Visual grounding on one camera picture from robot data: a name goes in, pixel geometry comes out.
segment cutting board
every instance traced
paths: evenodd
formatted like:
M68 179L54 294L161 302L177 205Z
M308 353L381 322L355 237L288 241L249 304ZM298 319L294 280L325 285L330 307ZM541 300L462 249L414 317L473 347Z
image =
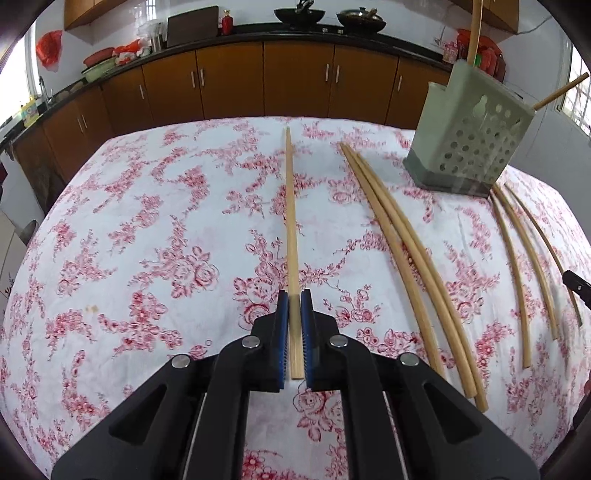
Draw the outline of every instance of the cutting board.
M215 5L169 17L167 48L217 37L219 10Z

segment perforated container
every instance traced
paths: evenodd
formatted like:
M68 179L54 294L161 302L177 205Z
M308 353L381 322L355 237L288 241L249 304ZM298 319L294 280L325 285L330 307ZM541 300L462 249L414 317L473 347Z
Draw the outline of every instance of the perforated container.
M427 190L488 197L534 110L485 72L457 62L429 91L406 169Z

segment chopstick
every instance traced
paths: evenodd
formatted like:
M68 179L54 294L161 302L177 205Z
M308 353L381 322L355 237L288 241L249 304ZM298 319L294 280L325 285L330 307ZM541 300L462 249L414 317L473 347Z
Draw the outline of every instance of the chopstick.
M468 65L474 66L478 44L480 43L480 29L482 28L482 0L472 2L472 26L470 28L470 44L468 46Z
M418 285L414 281L413 273L410 269L410 265L402 251L402 245L400 241L396 238L394 228L390 224L388 219L388 215L384 211L384 208L380 204L376 193L372 189L371 185L367 181L367 179L363 176L359 165L357 164L354 156L352 155L351 150L349 149L348 145L340 143L340 148L343 151L347 162L349 163L351 169L353 170L359 184L367 200L371 209L373 210L376 218L378 219L378 223L382 232L384 233L384 237L386 237L386 241L388 246L390 247L390 251L392 252L392 256L394 257L394 261L398 267L398 271L400 272L400 276L402 277L402 282L404 283L404 287L408 293L408 299L410 300L411 307L413 308L413 312L415 318L417 319L418 328L421 333L421 337L423 338L423 344L425 345L425 350L427 351L427 359L429 360L429 365L443 378L445 378L445 370L443 368L443 363L441 361L441 356L439 355L439 351L437 350L437 342L435 340L435 334L433 333L433 327L429 322L427 316L427 310L421 298L421 294L418 290Z
M293 145L285 129L285 223L287 225L287 293L290 298L290 373L304 378L304 348L301 337L300 272L297 259L296 193L294 191Z
M441 321L447 342L450 345L450 349L452 350L452 354L456 360L456 365L460 374L460 380L462 381L462 388L464 389L465 396L467 398L479 397L477 398L477 404L479 408L482 409L482 411L485 411L488 408L488 405L486 404L486 398L483 394L478 395L478 388L475 384L478 381L474 378L473 371L470 367L468 354L464 348L464 340L465 344L467 345L467 339L462 339L462 336L465 336L464 332L463 330L459 332L456 328L456 325L453 321L453 314L446 305L444 299L445 295L443 295L441 290L438 288L435 278L427 266L430 258L427 260L426 257L428 257L428 255L420 243L418 243L418 245L420 245L424 254L421 254L419 251L416 241L418 238L413 238L410 230L407 228L402 219L404 214L400 211L400 209L397 208L397 205L395 204L393 198L389 195L389 192L386 190L385 186L379 182L379 179L375 177L375 174L372 175L371 169L363 157L352 150L350 151L352 153L353 159L357 161L359 168L361 169L361 174L366 178L367 182L379 197L382 207L386 210L390 221L401 237L402 242L406 245L421 275L421 278L423 279L427 292L431 297L431 301L433 302L433 305L437 311L437 315ZM439 274L437 274L437 278L439 281L441 281Z
M589 72L583 73L579 78L574 79L572 82L564 85L562 88L556 90L552 95L549 95L541 102L536 103L532 108L534 110L540 110L548 105L550 102L553 102L558 97L563 96L566 92L568 92L571 88L576 87L579 83L584 82L587 78L589 78Z
M505 183L505 188L507 190L509 190L509 193L512 194L513 198L517 201L517 203L519 203L519 205L521 206L521 208L523 209L525 214L530 219L531 223L534 224L535 229L540 234L540 237L542 237L542 240L544 241L544 243L548 247L548 250L550 250L550 254L552 255L552 258L554 258L554 262L556 263L556 266L558 267L558 270L560 271L560 275L564 275L564 268L562 268L560 260L558 259L558 257L556 256L556 253L554 252L554 248L552 248L552 245L550 245L550 242L548 241L548 237L546 237L543 230L539 226L538 222L535 221L534 216L531 214L531 212L528 210L528 208L524 205L524 203L519 199L519 197L515 194L515 192L513 190L511 190L511 188L506 183ZM567 290L569 291L569 297L570 297L571 303L573 304L574 312L577 315L577 322L579 324L579 327L581 327L583 325L583 319L581 318L581 312L579 311L579 306L577 305L577 301L574 298L573 291L570 290L569 288L567 288Z
M501 202L501 205L507 212L507 215L511 219L511 222L517 230L517 233L521 238L521 242L523 243L525 250L527 251L527 254L531 260L531 264L534 266L535 276L538 278L540 289L542 291L542 297L544 298L544 304L546 305L546 309L548 310L548 318L550 319L550 331L552 332L552 338L556 340L558 338L558 326L556 324L556 317L554 316L554 307L552 304L552 297L550 296L550 289L548 288L548 283L546 282L544 272L542 271L542 267L540 266L540 260L538 260L538 257L534 251L534 247L531 244L531 241L527 236L527 233L525 233L523 225L521 225L521 222L519 221L517 214L511 207L511 204L509 204L509 200L507 200L507 197L505 196L501 188L498 185L493 185L492 190L495 196Z
M486 401L486 393L485 393L484 387L482 385L482 379L480 377L480 372L478 370L478 367L476 366L476 361L474 360L474 356L472 355L472 351L470 349L470 343L468 342L468 339L467 339L464 329L462 327L462 323L461 323L460 318L457 314L457 310L452 303L449 293L448 293L447 289L445 288L445 285L443 284L443 280L441 279L441 276L439 275L439 272L437 271L437 268L435 267L435 264L433 263L431 256L427 255L427 251L426 251L425 247L423 246L417 233L414 231L413 226L408 221L408 218L406 217L406 215L404 215L404 212L398 206L398 203L396 202L396 200L394 200L394 198L392 197L392 195L390 194L390 192L388 191L386 186L379 179L379 177L375 174L375 172L371 169L371 167L369 166L367 161L361 155L359 155L359 154L356 154L356 155L357 155L357 158L359 159L359 161L362 163L363 167L365 168L365 171L368 173L370 181L373 181L373 184L376 185L375 188L377 188L380 192L382 192L382 194L383 194L382 198L384 199L384 203L386 205L391 206L391 209L389 209L389 211L391 213L393 213L394 220L397 220L397 219L400 220L399 222L397 221L394 226L397 229L398 234L401 235L403 243L405 243L409 252L411 253L413 261L415 262L415 265L417 265L417 269L418 269L418 265L423 266L421 260L427 264L428 271L425 271L425 269L423 267L423 271L421 272L421 270L419 270L419 273L421 274L421 277L423 278L424 282L425 282L425 278L428 277L429 274L431 275L433 281L435 282L437 289L439 290L439 293L443 297L443 301L447 307L447 311L449 312L449 315L452 318L453 326L456 329L456 333L459 336L459 339L460 339L460 342L462 344L462 348L463 348L463 351L465 354L465 356L464 356L461 353L459 353L458 354L459 356L458 356L458 355L456 355L455 352L453 352L453 349L452 349L452 353L453 353L454 357L456 358L456 364L457 365L462 364L463 363L462 360L464 358L466 358L466 360L468 362L468 366L470 369L470 374L472 376L475 390L472 388L472 390L470 390L469 393L467 393L465 390L466 397L473 398L474 394L475 394L476 406L478 407L478 409L480 411L485 412L486 410L488 410L488 403ZM440 321L445 322L446 315L444 313L442 315L444 317L444 320L441 320L441 316L440 316ZM463 369L464 369L463 366L461 368L458 367L458 371L460 372L460 379L462 379L461 372L464 371ZM468 382L468 380L467 380L468 374L465 371L464 371L464 376L465 376L465 381Z
M519 273L519 266L517 265L517 258L515 257L515 250L511 243L511 237L507 231L507 226L501 211L496 204L495 198L491 195L492 209L495 212L496 222L499 224L501 235L505 241L505 248L507 255L511 262L511 270L513 271L513 280L515 283L515 291L517 292L517 303L519 305L519 318L521 320L521 349L523 350L521 356L521 363L523 368L531 367L531 342L530 342L530 323L527 318L527 311L525 309L525 298L523 295L523 285L521 283L521 274Z

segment metal screw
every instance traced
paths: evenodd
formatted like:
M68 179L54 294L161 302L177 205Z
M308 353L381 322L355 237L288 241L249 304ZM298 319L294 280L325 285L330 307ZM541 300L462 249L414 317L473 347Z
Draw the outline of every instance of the metal screw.
M242 339L242 346L244 348L256 348L261 344L261 339L254 335L249 335Z
M174 368L187 368L189 363L191 363L191 357L185 355L184 353L181 355L175 355L172 361Z
M400 362L405 367L416 367L418 365L418 357L414 353L403 353L400 355Z
M337 348L343 348L344 346L347 346L347 344L349 343L345 335L333 335L332 337L330 337L329 341L332 346L335 346Z

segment red plastic bag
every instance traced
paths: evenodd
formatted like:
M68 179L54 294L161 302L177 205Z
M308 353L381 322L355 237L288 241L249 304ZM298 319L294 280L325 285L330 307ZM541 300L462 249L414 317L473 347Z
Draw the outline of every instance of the red plastic bag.
M60 60L62 33L61 30L54 30L43 35L37 42L37 58L45 68L55 65Z

